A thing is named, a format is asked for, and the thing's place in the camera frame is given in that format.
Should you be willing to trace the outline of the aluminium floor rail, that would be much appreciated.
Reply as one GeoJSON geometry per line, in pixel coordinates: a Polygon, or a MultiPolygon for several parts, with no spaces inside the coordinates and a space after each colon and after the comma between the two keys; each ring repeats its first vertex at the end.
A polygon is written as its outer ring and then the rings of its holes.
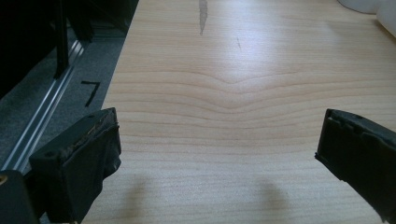
{"type": "Polygon", "coordinates": [[[60,103],[85,48],[84,44],[78,40],[73,43],[69,53],[70,64],[65,68],[59,78],[51,82],[38,109],[25,126],[20,138],[12,148],[7,159],[3,165],[0,166],[0,170],[17,170],[22,173],[24,172],[29,157],[35,151],[38,141],[47,128],[57,105],[60,103]]]}

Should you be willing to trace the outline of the black tape mark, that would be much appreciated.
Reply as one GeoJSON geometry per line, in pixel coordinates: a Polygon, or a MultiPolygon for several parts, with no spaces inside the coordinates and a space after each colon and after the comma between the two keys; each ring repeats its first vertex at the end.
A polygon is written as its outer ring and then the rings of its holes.
{"type": "Polygon", "coordinates": [[[95,81],[87,81],[87,80],[82,80],[80,82],[81,85],[87,85],[87,86],[92,86],[92,91],[89,95],[89,98],[87,100],[87,102],[85,103],[85,107],[88,107],[91,103],[92,100],[94,98],[94,96],[96,95],[101,83],[100,82],[95,82],[95,81]]]}

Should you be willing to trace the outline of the black metal stand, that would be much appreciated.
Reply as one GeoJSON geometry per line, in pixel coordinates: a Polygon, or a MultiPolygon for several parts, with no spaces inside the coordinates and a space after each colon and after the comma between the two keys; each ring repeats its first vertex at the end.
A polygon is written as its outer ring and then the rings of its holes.
{"type": "Polygon", "coordinates": [[[64,9],[64,0],[53,0],[55,8],[55,32],[57,65],[55,78],[58,79],[69,65],[67,18],[64,9]]]}

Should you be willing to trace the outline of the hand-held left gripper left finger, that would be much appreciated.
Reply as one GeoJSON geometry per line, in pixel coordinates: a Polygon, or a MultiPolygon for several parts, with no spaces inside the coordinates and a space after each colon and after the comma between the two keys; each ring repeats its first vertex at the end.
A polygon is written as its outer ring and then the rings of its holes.
{"type": "Polygon", "coordinates": [[[81,222],[101,193],[103,181],[121,165],[116,109],[80,119],[29,158],[44,186],[49,220],[81,222]]]}

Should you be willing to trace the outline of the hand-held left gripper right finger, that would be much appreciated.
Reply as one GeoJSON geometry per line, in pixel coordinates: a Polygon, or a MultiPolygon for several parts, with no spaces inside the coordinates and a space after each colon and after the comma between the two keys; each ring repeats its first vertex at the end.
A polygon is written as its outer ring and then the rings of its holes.
{"type": "Polygon", "coordinates": [[[315,158],[396,224],[396,132],[362,116],[328,109],[315,158]]]}

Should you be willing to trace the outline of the white object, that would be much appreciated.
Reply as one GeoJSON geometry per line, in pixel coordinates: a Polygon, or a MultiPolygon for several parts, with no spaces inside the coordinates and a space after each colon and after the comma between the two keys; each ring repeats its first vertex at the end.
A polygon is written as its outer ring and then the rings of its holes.
{"type": "Polygon", "coordinates": [[[396,38],[396,0],[383,0],[376,12],[380,24],[396,38]]]}

